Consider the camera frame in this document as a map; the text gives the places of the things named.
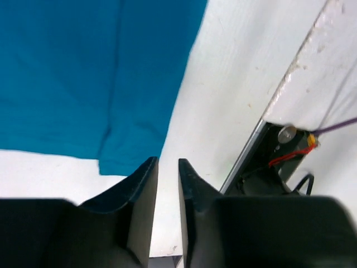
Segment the teal blue t shirt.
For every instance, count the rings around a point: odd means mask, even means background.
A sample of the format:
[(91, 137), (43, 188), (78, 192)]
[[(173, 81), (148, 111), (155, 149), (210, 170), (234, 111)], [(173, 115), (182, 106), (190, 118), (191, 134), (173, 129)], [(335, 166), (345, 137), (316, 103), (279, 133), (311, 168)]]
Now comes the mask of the teal blue t shirt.
[(129, 175), (159, 156), (205, 1), (2, 1), (1, 148), (97, 159)]

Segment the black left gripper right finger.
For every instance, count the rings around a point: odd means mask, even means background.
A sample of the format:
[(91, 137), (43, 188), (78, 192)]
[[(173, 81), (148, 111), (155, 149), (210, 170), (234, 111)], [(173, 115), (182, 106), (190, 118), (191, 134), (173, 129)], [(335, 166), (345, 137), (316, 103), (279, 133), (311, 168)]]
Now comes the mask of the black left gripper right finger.
[(179, 159), (186, 267), (355, 267), (356, 229), (335, 199), (224, 196)]

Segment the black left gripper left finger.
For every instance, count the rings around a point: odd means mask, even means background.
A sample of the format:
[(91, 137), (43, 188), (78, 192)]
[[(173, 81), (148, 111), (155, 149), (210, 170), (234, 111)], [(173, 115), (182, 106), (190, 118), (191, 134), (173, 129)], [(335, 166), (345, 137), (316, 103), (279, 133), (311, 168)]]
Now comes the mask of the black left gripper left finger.
[(158, 159), (75, 205), (1, 199), (2, 267), (147, 267)]

